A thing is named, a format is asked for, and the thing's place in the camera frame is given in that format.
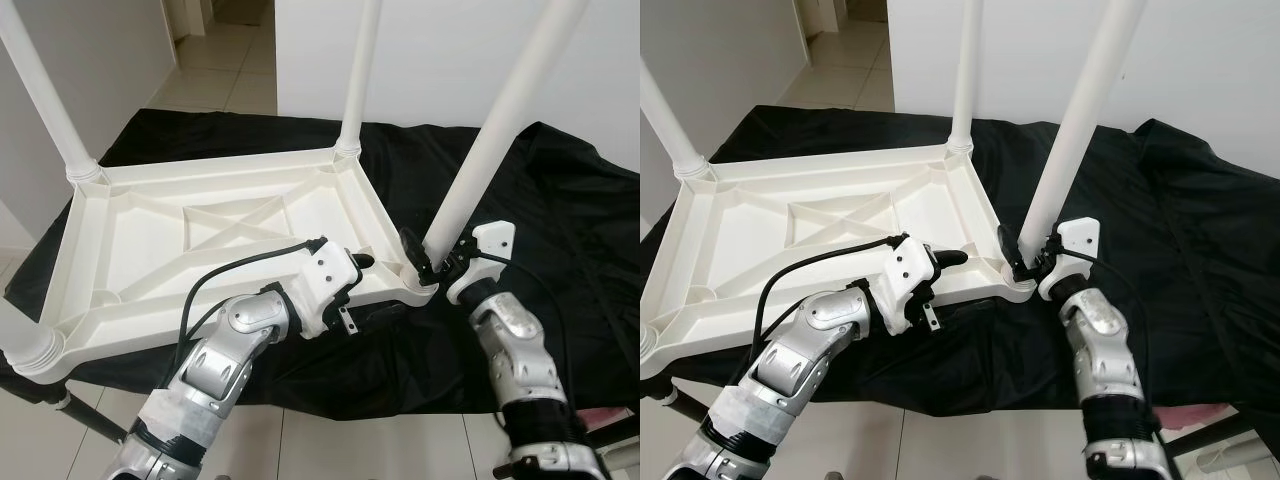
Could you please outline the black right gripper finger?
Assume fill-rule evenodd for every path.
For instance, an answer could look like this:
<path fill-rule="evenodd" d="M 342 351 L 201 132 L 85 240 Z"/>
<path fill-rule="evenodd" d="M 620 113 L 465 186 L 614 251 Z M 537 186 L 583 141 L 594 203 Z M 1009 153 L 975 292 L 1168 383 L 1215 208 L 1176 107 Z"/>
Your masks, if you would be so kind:
<path fill-rule="evenodd" d="M 1027 268 L 1019 250 L 1018 233 L 1010 225 L 998 225 L 997 237 L 1000 250 L 1010 266 L 1012 279 L 1030 279 L 1030 270 Z"/>
<path fill-rule="evenodd" d="M 420 282 L 434 282 L 436 279 L 433 262 L 426 253 L 422 241 L 410 228 L 399 229 L 399 242 L 404 250 L 404 256 L 416 271 Z"/>

